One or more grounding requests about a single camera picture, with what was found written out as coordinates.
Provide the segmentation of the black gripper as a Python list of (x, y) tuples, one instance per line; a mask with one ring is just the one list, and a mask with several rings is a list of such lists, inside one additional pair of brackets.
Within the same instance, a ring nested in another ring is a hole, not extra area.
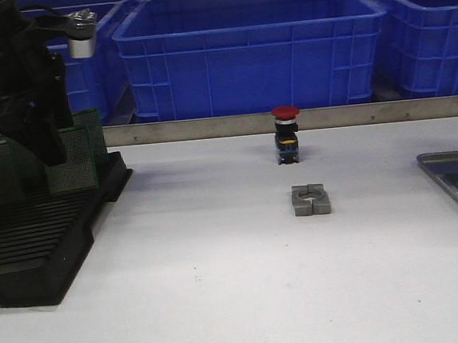
[(58, 128), (74, 125), (66, 66), (46, 41), (61, 33), (58, 17), (28, 18), (15, 0), (0, 0), (0, 130), (45, 165), (66, 162)]

